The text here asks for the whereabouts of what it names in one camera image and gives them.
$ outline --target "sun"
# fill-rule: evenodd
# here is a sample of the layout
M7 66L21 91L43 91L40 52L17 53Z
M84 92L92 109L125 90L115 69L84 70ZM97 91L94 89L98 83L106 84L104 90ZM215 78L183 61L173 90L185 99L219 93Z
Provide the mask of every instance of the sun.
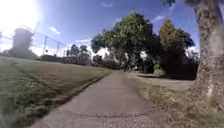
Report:
M0 31L14 31L20 26L35 29L39 11L35 0L0 0Z

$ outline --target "tree trunk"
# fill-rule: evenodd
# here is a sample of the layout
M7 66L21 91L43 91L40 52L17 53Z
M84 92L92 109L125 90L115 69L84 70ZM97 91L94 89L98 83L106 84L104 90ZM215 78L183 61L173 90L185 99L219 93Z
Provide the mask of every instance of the tree trunk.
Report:
M200 31L200 65L195 87L200 97L224 109L223 21L216 0L201 0L195 6Z

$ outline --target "green lawn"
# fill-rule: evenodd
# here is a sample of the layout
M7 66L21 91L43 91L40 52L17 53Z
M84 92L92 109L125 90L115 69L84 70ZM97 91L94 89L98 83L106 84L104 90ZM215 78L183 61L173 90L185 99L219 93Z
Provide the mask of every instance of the green lawn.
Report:
M0 57L0 127L23 127L81 92L108 70Z
M188 90L170 90L130 74L127 79L148 102L169 115L164 118L172 128L224 128L224 112L196 99Z

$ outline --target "blue sky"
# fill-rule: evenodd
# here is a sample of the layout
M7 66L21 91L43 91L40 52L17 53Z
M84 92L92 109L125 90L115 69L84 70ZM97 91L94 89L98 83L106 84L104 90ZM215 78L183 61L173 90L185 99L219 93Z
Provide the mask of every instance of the blue sky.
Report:
M38 0L41 20L37 31L65 44L89 45L102 29L112 28L130 12L144 14L158 33L165 18L192 35L198 48L198 29L192 8L182 2L172 7L160 0Z

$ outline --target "sidewalk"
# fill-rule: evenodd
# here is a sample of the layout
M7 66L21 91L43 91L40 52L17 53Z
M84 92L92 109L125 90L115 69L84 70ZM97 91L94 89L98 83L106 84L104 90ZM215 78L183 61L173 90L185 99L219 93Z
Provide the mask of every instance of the sidewalk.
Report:
M161 113L122 77L112 73L30 128L164 128Z

